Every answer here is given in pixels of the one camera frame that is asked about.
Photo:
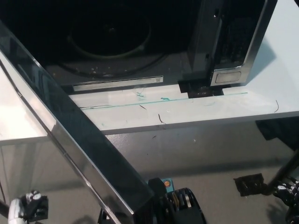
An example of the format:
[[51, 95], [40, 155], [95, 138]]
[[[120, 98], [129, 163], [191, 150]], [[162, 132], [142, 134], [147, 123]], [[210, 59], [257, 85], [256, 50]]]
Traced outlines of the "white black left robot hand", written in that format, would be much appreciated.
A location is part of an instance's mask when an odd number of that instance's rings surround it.
[[8, 224], [40, 224], [49, 215], [49, 199], [40, 191], [29, 193], [11, 201], [8, 210]]

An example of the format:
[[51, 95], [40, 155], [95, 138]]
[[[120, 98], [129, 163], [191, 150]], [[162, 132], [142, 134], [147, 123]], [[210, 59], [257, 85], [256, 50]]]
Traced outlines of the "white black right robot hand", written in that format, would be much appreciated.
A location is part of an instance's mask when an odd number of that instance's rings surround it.
[[299, 181], [294, 177], [286, 177], [287, 182], [279, 181], [274, 188], [273, 195], [282, 200], [288, 207], [285, 216], [287, 224], [299, 223]]

